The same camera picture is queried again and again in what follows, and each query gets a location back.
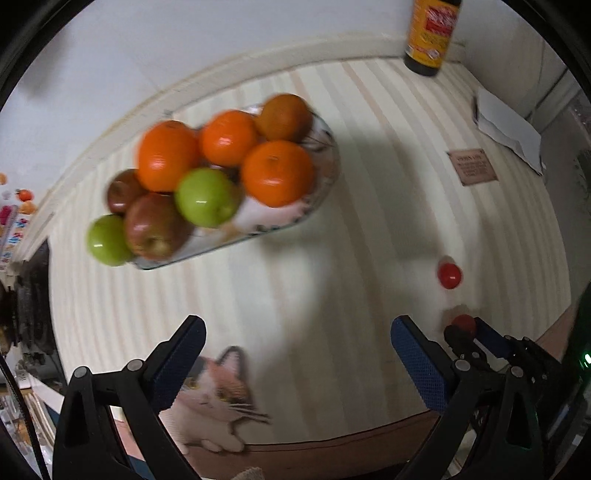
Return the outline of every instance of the screw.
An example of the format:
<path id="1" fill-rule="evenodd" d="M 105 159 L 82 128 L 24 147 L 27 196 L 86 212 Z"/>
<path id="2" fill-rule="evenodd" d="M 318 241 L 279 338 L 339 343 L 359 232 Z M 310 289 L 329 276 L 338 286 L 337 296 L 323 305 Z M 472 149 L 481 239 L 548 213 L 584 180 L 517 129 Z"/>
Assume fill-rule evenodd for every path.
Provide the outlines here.
<path id="1" fill-rule="evenodd" d="M 132 360 L 127 364 L 127 370 L 129 370 L 130 372 L 135 372 L 142 368 L 143 365 L 144 362 L 136 358 L 135 360 Z"/>
<path id="2" fill-rule="evenodd" d="M 465 360 L 456 360 L 456 368 L 460 372 L 467 372 L 468 370 L 470 370 L 470 364 Z"/>
<path id="3" fill-rule="evenodd" d="M 74 370 L 74 376 L 76 378 L 82 378 L 86 375 L 87 372 L 88 369 L 86 367 L 78 367 L 76 368 L 76 370 Z"/>
<path id="4" fill-rule="evenodd" d="M 521 367 L 511 367 L 511 373 L 514 377 L 521 378 L 523 377 L 523 370 Z"/>

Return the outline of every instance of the paper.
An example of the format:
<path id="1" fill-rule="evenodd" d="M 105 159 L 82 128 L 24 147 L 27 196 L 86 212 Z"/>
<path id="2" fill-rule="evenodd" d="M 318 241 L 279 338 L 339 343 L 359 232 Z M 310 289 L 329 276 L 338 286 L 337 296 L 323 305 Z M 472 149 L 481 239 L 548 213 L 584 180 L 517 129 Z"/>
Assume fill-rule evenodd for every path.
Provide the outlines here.
<path id="1" fill-rule="evenodd" d="M 481 132 L 509 147 L 536 173 L 542 175 L 541 135 L 523 117 L 484 88 L 478 89 L 474 120 Z"/>

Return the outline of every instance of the sauce bottle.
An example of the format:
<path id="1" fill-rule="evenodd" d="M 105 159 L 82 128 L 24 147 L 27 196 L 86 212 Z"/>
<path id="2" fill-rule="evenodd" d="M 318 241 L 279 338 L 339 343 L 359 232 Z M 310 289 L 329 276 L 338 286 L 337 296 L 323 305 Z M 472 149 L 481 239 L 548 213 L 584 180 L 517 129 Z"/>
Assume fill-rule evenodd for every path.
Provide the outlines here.
<path id="1" fill-rule="evenodd" d="M 404 64 L 432 77 L 441 68 L 462 0 L 415 0 Z"/>

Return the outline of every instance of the cat illustration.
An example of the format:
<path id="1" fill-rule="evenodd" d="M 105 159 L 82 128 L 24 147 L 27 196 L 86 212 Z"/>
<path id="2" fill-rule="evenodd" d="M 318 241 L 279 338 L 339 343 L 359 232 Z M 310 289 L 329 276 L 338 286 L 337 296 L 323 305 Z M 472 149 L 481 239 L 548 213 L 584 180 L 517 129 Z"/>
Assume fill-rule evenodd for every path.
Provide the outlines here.
<path id="1" fill-rule="evenodd" d="M 244 443 L 234 434 L 234 422 L 268 422 L 268 416 L 252 404 L 244 360 L 244 352 L 237 346 L 228 347 L 218 360 L 199 357 L 173 406 L 160 413 L 160 420 L 184 455 L 189 452 L 188 445 L 211 452 L 241 452 Z"/>

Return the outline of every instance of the striped tablecloth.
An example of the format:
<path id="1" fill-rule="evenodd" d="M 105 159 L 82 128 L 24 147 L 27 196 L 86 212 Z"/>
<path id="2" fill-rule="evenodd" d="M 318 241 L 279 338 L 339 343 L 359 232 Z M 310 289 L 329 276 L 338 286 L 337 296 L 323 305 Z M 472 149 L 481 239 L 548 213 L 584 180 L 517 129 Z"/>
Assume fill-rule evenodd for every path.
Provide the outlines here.
<path id="1" fill-rule="evenodd" d="M 85 251 L 90 221 L 106 213 L 105 186 L 133 165 L 138 139 L 113 152 L 65 199 L 50 234 L 66 374 L 145 358 L 198 314 L 203 354 L 240 346 L 252 396 L 272 419 L 242 423 L 237 434 L 275 445 L 424 411 L 389 342 L 400 314 L 433 339 L 459 310 L 503 334 L 540 336 L 570 303 L 562 238 L 542 178 L 475 128 L 478 86 L 459 64 L 427 79 L 401 60 L 366 59 L 255 79 L 175 112 L 196 126 L 273 92 L 296 93 L 333 129 L 342 175 L 302 225 L 154 271 L 104 267 Z M 483 148 L 499 181 L 463 187 L 447 152 L 465 148 Z M 435 275 L 446 255 L 465 275 L 453 291 Z"/>

